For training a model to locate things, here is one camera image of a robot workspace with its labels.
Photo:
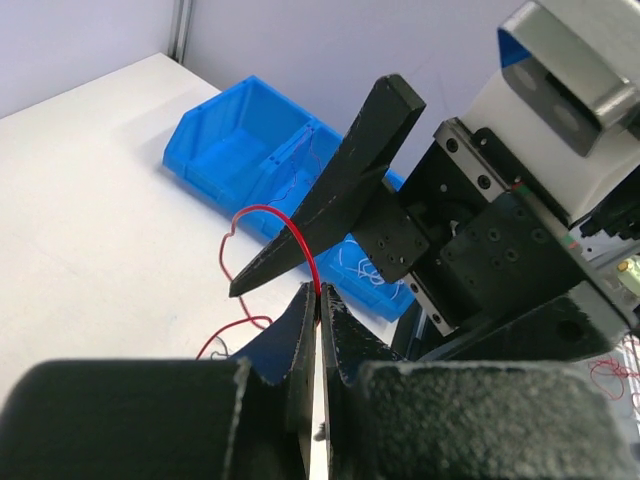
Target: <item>red cable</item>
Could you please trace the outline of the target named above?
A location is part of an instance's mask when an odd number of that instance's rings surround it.
[[[235,327],[236,325],[242,325],[243,323],[247,323],[247,322],[251,322],[255,325],[254,322],[256,320],[269,320],[269,323],[271,323],[271,319],[266,316],[248,317],[248,318],[243,318],[242,320],[236,320],[235,322],[227,323],[224,327],[222,327],[220,330],[218,330],[216,333],[214,333],[209,337],[209,340],[207,340],[204,343],[204,345],[198,352],[198,355],[196,356],[196,360],[200,360],[200,358],[202,357],[202,354],[205,352],[207,347],[211,345],[211,342],[213,342],[218,337],[218,335],[220,335],[222,332],[224,332],[228,328]]]
[[[233,235],[235,235],[238,220],[240,220],[240,218],[242,218],[246,214],[251,212],[256,212],[256,211],[269,212],[272,215],[275,215],[280,220],[282,220],[284,224],[289,228],[294,238],[300,245],[300,248],[302,249],[302,253],[304,254],[307,260],[307,263],[309,264],[309,268],[311,269],[311,277],[313,278],[313,288],[316,293],[316,299],[317,301],[320,301],[320,295],[321,295],[320,275],[318,273],[318,267],[316,266],[316,262],[313,259],[313,254],[311,253],[311,250],[309,249],[307,242],[302,236],[302,233],[300,232],[300,230],[298,230],[298,227],[296,227],[296,225],[291,221],[289,217],[287,217],[284,213],[282,213],[277,208],[271,207],[269,205],[251,205],[243,208],[233,216],[233,219],[231,220],[231,230],[222,237],[222,242],[220,242],[220,251],[218,253],[218,261],[220,262],[220,268],[222,269],[222,272],[224,273],[225,277],[227,277],[229,281],[233,281],[233,277],[231,276],[231,273],[229,273],[229,270],[226,268],[223,261],[224,247],[227,243],[227,240],[231,238]],[[247,318],[244,318],[242,320],[236,320],[235,322],[231,322],[225,325],[224,327],[222,327],[221,329],[219,329],[213,335],[211,335],[211,337],[209,337],[209,339],[205,342],[203,347],[200,349],[200,352],[198,352],[196,360],[198,360],[202,356],[202,354],[207,349],[207,347],[211,344],[211,342],[213,342],[218,337],[218,335],[220,335],[222,332],[224,332],[228,328],[234,327],[236,325],[241,325],[243,323],[251,322],[256,327],[260,328],[261,330],[264,330],[264,327],[257,324],[256,320],[265,320],[269,324],[273,323],[273,320],[271,320],[271,318],[267,317],[266,315],[260,315],[255,317],[252,316],[249,313],[249,309],[247,308],[247,305],[244,302],[244,299],[241,296],[238,297],[238,299],[240,301],[240,305],[242,306],[242,310],[247,315]]]

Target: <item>gray wall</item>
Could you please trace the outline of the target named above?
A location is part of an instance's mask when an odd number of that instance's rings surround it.
[[[0,0],[0,118],[158,52],[174,0]]]
[[[256,74],[338,130],[373,82],[399,72],[427,110],[393,168],[498,66],[496,27],[524,0],[195,0],[185,65],[219,88]]]

